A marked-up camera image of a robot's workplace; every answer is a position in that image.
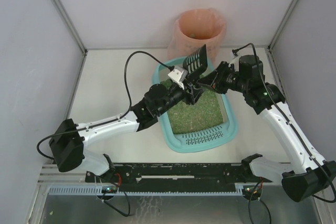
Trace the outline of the black litter scoop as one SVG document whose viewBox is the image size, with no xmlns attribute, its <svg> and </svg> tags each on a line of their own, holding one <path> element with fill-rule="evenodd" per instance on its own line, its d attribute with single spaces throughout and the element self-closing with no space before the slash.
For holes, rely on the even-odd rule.
<svg viewBox="0 0 336 224">
<path fill-rule="evenodd" d="M 188 55 L 182 64 L 185 70 L 188 68 L 208 68 L 208 57 L 207 57 L 207 47 L 204 44 L 202 47 L 198 48 L 196 51 Z"/>
</svg>

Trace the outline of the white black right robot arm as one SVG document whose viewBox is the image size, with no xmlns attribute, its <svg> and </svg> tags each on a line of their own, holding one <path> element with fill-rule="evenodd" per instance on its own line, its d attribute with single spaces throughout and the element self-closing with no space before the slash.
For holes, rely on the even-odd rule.
<svg viewBox="0 0 336 224">
<path fill-rule="evenodd" d="M 241 56 L 238 71 L 225 61 L 198 84 L 219 94 L 232 90 L 243 95 L 271 128 L 289 158 L 289 164 L 270 161 L 255 154 L 249 158 L 249 168 L 262 177 L 283 187 L 295 202 L 300 202 L 331 187 L 335 190 L 335 162 L 327 161 L 310 143 L 293 118 L 285 97 L 278 87 L 265 82 L 263 63 L 256 55 Z"/>
</svg>

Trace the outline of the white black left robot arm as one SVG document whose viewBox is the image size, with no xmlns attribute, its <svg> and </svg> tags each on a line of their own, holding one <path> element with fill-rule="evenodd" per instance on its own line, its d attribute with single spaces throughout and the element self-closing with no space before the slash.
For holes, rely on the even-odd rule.
<svg viewBox="0 0 336 224">
<path fill-rule="evenodd" d="M 72 119 L 64 120 L 49 141 L 59 172 L 82 168 L 97 176 L 111 176 L 114 166 L 110 157 L 93 153 L 88 147 L 115 135 L 145 130 L 181 101 L 195 104 L 204 91 L 196 83 L 203 73 L 203 69 L 188 71 L 176 66 L 168 74 L 172 82 L 169 88 L 152 85 L 143 99 L 125 114 L 80 124 Z"/>
</svg>

